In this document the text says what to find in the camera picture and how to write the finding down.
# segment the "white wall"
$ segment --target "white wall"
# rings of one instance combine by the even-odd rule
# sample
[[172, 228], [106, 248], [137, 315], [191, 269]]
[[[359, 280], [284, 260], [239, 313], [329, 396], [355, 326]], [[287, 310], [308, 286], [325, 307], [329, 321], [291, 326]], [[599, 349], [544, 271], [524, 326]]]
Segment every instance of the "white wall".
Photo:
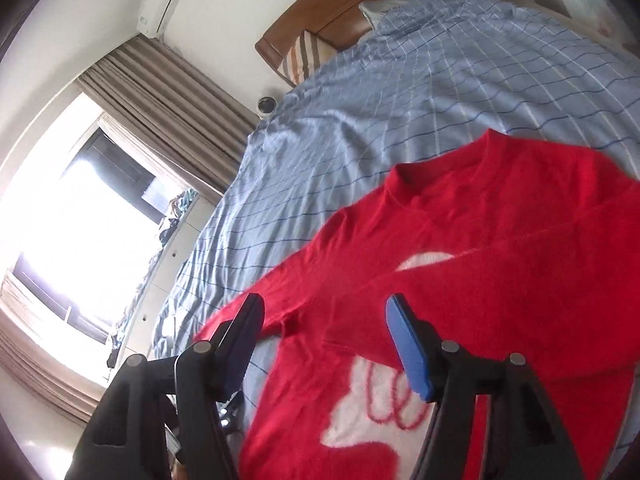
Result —
[[258, 99], [289, 87], [255, 51], [254, 44], [296, 0], [180, 0], [164, 42], [217, 85], [255, 110]]
[[42, 480], [63, 480], [83, 428], [32, 396], [3, 368], [0, 413]]
[[56, 94], [135, 35], [140, 1], [40, 0], [0, 62], [0, 164]]

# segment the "metal screw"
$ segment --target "metal screw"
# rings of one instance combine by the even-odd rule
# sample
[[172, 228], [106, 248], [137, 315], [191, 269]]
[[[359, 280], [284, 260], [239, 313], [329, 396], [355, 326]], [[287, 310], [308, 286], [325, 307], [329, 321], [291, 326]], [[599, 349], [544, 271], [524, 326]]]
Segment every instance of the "metal screw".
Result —
[[129, 359], [127, 359], [127, 365], [129, 366], [138, 366], [142, 362], [142, 355], [134, 354]]
[[509, 361], [511, 361], [511, 364], [516, 366], [522, 366], [527, 362], [527, 360], [524, 358], [524, 355], [518, 354], [517, 352], [514, 352], [509, 356]]
[[446, 341], [443, 341], [440, 347], [445, 352], [449, 352], [450, 354], [455, 354], [458, 350], [460, 350], [460, 345], [455, 341], [452, 341], [451, 339], [447, 339]]
[[196, 354], [206, 354], [209, 350], [211, 350], [211, 343], [209, 341], [198, 341], [193, 345], [193, 351], [196, 352]]

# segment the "plaid pillow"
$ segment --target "plaid pillow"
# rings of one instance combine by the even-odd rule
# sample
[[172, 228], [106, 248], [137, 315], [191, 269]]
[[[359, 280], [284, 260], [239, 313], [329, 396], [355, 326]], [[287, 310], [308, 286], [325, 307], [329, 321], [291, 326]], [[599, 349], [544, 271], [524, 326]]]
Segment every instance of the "plaid pillow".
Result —
[[332, 46], [312, 32], [304, 30], [282, 60], [278, 72], [296, 86], [336, 54], [338, 51]]

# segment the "bed sheet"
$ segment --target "bed sheet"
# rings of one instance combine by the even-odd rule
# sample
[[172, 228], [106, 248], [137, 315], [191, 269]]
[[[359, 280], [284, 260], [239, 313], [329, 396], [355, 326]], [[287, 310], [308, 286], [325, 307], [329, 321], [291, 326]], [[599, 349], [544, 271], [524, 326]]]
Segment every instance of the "bed sheet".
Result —
[[[250, 136], [162, 308], [156, 356], [184, 350], [217, 308], [394, 164], [450, 152], [487, 128], [591, 146], [638, 178], [639, 73], [637, 59], [503, 0], [412, 0], [388, 12], [375, 34], [287, 94]], [[246, 423], [276, 345], [260, 343], [252, 358]]]

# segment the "red sweater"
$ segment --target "red sweater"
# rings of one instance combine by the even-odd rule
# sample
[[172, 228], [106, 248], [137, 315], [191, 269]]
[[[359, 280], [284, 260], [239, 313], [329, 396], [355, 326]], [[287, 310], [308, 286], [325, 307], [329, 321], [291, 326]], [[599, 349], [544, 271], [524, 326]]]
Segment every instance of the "red sweater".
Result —
[[[586, 338], [572, 346], [574, 324], [581, 335], [595, 333], [595, 314], [602, 310], [591, 309], [584, 316], [579, 304], [571, 303], [569, 293], [575, 288], [552, 285], [584, 277], [577, 267], [565, 266], [572, 255], [577, 262], [594, 263], [593, 272], [585, 276], [601, 276], [607, 293], [616, 291], [618, 282], [633, 283], [625, 280], [632, 280], [636, 271], [576, 253], [584, 237], [565, 239], [562, 231], [549, 238], [553, 243], [568, 241], [559, 246], [561, 257], [550, 258], [553, 246], [545, 243], [531, 252], [534, 260], [518, 255], [527, 235], [547, 240], [550, 228], [573, 225], [585, 216], [602, 219], [594, 211], [607, 200], [617, 205], [608, 218], [624, 220], [631, 229], [635, 216], [625, 204], [638, 205], [629, 198], [635, 197], [636, 188], [635, 181], [597, 152], [513, 139], [491, 130], [445, 156], [394, 167], [384, 186], [338, 211], [305, 248], [249, 290], [265, 300], [265, 332], [284, 338], [241, 453], [243, 480], [409, 477], [430, 407], [408, 390], [404, 374], [393, 370], [399, 361], [378, 315], [392, 292], [405, 294], [443, 336], [477, 354], [504, 358], [511, 351], [525, 353], [556, 402], [588, 478], [596, 478], [626, 409], [637, 357], [631, 341], [635, 325], [609, 326], [628, 332], [616, 346], [622, 354], [607, 351], [606, 333], [594, 338], [593, 345], [585, 346]], [[597, 240], [600, 227], [592, 222], [592, 230], [584, 232]], [[491, 252], [496, 247], [504, 247], [510, 259]], [[627, 247], [629, 257], [638, 256], [630, 244], [618, 248]], [[536, 272], [524, 272], [531, 268]], [[435, 290], [448, 295], [425, 294], [429, 301], [420, 303], [430, 290], [426, 284], [432, 272], [439, 286]], [[491, 287], [513, 283], [518, 286], [505, 288], [504, 296], [488, 293]], [[529, 284], [556, 301], [526, 301]], [[630, 287], [620, 290], [628, 293]], [[569, 301], [563, 301], [562, 294]], [[621, 298], [607, 301], [608, 312], [617, 319], [632, 315]], [[209, 338], [220, 322], [233, 317], [242, 300], [244, 294], [196, 338]], [[429, 308], [421, 309], [424, 304]], [[559, 312], [565, 314], [555, 323]], [[559, 333], [564, 335], [560, 341]], [[597, 387], [599, 398], [605, 391], [607, 400], [594, 402], [583, 385]], [[469, 474], [477, 461], [475, 452]]]

